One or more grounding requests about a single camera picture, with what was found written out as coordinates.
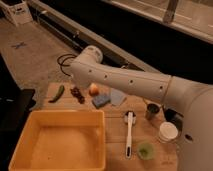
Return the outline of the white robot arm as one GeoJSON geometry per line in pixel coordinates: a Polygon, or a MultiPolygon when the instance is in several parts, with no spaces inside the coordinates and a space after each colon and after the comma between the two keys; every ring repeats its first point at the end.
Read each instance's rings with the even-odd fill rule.
{"type": "Polygon", "coordinates": [[[213,171],[213,85],[161,73],[110,67],[99,48],[86,47],[70,64],[80,87],[100,83],[144,97],[183,115],[177,171],[213,171]]]}

